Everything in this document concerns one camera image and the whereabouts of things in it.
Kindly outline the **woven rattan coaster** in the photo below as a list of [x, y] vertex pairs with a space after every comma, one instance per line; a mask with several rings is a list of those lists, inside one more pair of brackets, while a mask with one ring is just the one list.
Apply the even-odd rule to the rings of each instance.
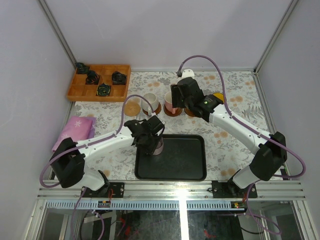
[[137, 102], [129, 101], [124, 106], [124, 114], [129, 117], [137, 116], [141, 111], [141, 107]]

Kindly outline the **aluminium front rail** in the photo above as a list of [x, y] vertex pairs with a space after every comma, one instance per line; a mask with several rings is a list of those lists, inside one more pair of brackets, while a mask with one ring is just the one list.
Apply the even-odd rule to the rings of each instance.
[[[212, 199], [211, 181], [143, 181], [123, 180], [124, 200], [186, 200]], [[305, 201], [306, 196], [298, 180], [260, 181], [251, 189], [262, 201]], [[81, 194], [78, 185], [70, 188], [56, 186], [54, 188], [41, 187], [37, 193], [38, 199], [74, 200]]]

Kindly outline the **pink mug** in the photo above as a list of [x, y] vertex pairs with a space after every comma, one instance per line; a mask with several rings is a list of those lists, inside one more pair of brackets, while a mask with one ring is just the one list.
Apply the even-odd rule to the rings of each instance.
[[171, 92], [167, 92], [164, 96], [164, 101], [165, 101], [165, 107], [166, 109], [172, 113], [175, 114], [176, 113], [176, 109], [173, 107], [173, 102], [172, 102], [172, 93]]

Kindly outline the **black roll far corner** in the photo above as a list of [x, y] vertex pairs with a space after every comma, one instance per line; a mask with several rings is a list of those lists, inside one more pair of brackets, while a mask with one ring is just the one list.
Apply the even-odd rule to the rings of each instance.
[[82, 63], [82, 62], [76, 62], [76, 63], [75, 63], [75, 66], [76, 66], [77, 69], [83, 69], [83, 68], [86, 68], [86, 67], [87, 67], [87, 66], [86, 66], [84, 63]]

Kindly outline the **dark green yellow roll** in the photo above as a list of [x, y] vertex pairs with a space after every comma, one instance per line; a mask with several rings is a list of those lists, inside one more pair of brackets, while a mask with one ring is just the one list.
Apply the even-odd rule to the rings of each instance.
[[111, 92], [111, 86], [105, 83], [102, 83], [97, 87], [96, 95], [98, 97], [108, 97]]

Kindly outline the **pink princess cloth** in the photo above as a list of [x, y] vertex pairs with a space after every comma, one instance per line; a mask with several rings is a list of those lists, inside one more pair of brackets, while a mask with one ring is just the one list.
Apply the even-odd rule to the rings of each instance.
[[59, 134], [52, 148], [52, 152], [57, 150], [64, 139], [71, 138], [74, 142], [77, 142], [93, 138], [95, 134], [95, 123], [96, 118], [93, 116], [72, 116]]

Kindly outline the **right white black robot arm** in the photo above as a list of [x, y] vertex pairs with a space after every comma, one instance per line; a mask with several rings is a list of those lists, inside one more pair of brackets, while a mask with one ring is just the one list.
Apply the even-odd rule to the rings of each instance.
[[262, 131], [243, 118], [236, 122], [236, 115], [227, 111], [224, 102], [213, 94], [204, 95], [192, 77], [181, 79], [170, 90], [175, 108], [187, 108], [196, 117], [222, 128], [254, 154], [252, 162], [229, 180], [227, 189], [231, 196], [240, 197], [250, 184], [270, 180], [288, 159], [287, 152], [279, 146], [286, 143], [282, 133]]

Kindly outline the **black serving tray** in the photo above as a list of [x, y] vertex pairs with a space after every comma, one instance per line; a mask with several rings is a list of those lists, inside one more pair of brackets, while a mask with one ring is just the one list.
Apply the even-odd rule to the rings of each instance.
[[136, 151], [134, 174], [139, 180], [203, 181], [207, 177], [205, 140], [197, 134], [164, 134], [159, 155]]

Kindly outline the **orange wooden compartment tray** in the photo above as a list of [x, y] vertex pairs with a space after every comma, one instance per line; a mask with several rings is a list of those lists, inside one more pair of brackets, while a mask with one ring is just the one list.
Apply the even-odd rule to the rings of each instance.
[[[71, 102], [123, 102], [127, 95], [131, 76], [129, 64], [87, 64], [90, 71], [95, 72], [95, 80], [89, 80], [88, 75], [75, 71], [66, 97]], [[119, 72], [126, 76], [125, 84], [113, 81], [113, 75]], [[109, 96], [97, 96], [97, 88], [102, 83], [111, 86]]]

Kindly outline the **yellow mug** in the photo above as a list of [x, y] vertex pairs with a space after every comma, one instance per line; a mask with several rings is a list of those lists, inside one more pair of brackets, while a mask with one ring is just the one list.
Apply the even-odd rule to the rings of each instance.
[[224, 95], [220, 92], [215, 92], [212, 94], [213, 96], [215, 96], [216, 98], [220, 99], [222, 102], [224, 102]]

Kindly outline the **cream white mug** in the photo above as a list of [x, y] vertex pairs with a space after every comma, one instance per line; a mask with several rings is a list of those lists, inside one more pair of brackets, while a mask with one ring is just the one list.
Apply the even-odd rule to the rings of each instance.
[[151, 116], [152, 110], [155, 112], [159, 106], [158, 97], [155, 94], [149, 92], [146, 93], [143, 98], [144, 99], [141, 102], [141, 108], [147, 116]]

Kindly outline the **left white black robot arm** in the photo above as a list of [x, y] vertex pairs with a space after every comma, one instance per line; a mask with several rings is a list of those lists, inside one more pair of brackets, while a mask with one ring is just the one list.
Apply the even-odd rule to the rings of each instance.
[[153, 155], [163, 146], [165, 124], [153, 115], [149, 119], [128, 120], [120, 130], [91, 139], [64, 139], [51, 158], [51, 167], [63, 189], [83, 187], [85, 198], [110, 198], [114, 193], [102, 170], [90, 169], [90, 161], [105, 157], [112, 151], [134, 146], [141, 153]]

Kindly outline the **dark wooden coaster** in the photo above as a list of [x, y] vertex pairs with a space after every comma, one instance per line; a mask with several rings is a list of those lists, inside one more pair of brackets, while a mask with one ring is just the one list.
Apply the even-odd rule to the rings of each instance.
[[164, 113], [169, 117], [177, 117], [182, 113], [181, 108], [172, 108], [171, 105], [165, 104], [164, 105]]
[[[159, 103], [157, 109], [155, 110], [155, 114], [158, 115], [162, 110], [162, 105]], [[147, 116], [151, 116], [151, 114], [148, 114], [147, 111], [145, 111], [144, 109], [142, 110], [143, 113]]]
[[188, 108], [184, 109], [184, 112], [189, 116], [189, 117], [196, 117], [194, 113], [192, 113]]

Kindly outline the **purple mug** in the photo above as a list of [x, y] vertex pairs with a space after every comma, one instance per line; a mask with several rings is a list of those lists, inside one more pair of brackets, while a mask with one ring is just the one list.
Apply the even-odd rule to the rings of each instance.
[[163, 148], [164, 148], [164, 140], [163, 140], [163, 138], [161, 138], [152, 155], [153, 156], [159, 155], [163, 151]]

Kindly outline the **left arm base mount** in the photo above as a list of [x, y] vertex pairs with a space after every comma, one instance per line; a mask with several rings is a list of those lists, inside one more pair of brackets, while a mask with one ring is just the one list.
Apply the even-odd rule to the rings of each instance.
[[108, 199], [122, 199], [125, 192], [124, 182], [109, 182], [108, 178], [102, 171], [98, 171], [103, 178], [104, 184], [98, 190], [92, 190], [85, 187], [82, 188], [81, 194], [84, 198], [108, 198]]

